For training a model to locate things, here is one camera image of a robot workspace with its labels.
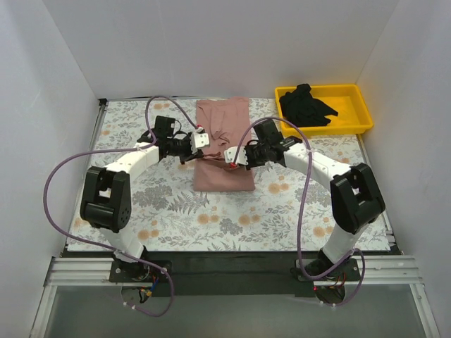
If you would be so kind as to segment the pink t shirt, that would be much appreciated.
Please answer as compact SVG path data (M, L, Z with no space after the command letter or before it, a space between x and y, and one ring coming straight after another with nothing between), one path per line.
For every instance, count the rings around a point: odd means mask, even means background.
M238 145L250 126L249 99L236 96L224 100L199 100L197 123L209 136L204 157L194 166L194 190L197 192L250 192L255 190L252 171L231 168L224 151Z

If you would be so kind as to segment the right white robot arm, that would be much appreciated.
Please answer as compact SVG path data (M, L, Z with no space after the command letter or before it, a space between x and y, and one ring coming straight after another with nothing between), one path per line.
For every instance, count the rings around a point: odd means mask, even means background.
M344 262L357 252L356 243L365 229L385 211L385 202L372 169L365 163L348 165L312 149L306 135L284 137L276 127L276 118L265 117L247 129L257 139L240 140L237 156L246 169L277 163L306 176L299 206L303 218L309 183L315 181L330 193L335 227L316 260L300 265L308 280L334 280L345 270Z

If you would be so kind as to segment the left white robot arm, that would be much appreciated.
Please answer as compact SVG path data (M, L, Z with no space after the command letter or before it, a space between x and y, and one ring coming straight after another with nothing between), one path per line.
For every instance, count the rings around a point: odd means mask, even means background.
M80 217L97 228L113 250L118 269L136 282L152 271L143 260L147 250L128 228L132 213L132 182L162 159L178 157L184 164L201 158L209 145L202 127L193 132L175 131L174 118L157 116L151 131L137 140L131 151L104 167L92 166L85 176Z

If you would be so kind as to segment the black t shirt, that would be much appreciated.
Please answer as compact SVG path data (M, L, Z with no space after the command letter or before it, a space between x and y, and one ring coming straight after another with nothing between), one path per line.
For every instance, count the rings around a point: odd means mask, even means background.
M328 116L338 117L338 112L311 95L309 84L299 84L292 92L279 98L284 119L296 127L325 127L331 123Z

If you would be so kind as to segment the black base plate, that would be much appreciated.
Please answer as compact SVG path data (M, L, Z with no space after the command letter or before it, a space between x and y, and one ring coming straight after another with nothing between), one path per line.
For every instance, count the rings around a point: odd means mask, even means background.
M154 251L145 260L153 263L145 281L131 280L113 261L109 282L143 287L156 280L155 297L169 296L169 279L177 296L315 295L294 251Z

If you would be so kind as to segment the aluminium frame rail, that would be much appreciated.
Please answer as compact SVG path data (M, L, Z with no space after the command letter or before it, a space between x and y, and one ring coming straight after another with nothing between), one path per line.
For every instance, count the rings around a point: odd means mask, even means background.
M438 337L411 256L356 258L345 280L294 278L291 252L161 252L175 284L145 313L137 284L106 256L52 260L32 337ZM166 310L152 318L149 312Z

